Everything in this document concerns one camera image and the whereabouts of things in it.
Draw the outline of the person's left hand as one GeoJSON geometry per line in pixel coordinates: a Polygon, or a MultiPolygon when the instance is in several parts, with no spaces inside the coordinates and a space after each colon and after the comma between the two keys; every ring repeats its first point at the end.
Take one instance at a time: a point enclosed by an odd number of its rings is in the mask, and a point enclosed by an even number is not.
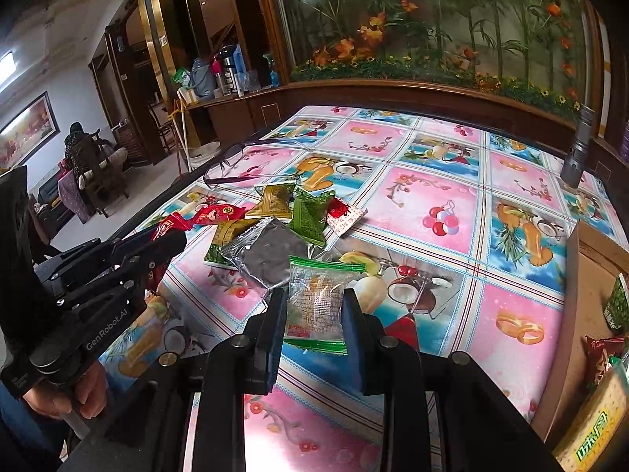
{"type": "Polygon", "coordinates": [[[64,392],[40,382],[22,397],[40,415],[61,419],[77,409],[83,419],[94,419],[108,404],[105,368],[95,361],[77,381],[72,391],[64,392]]]}

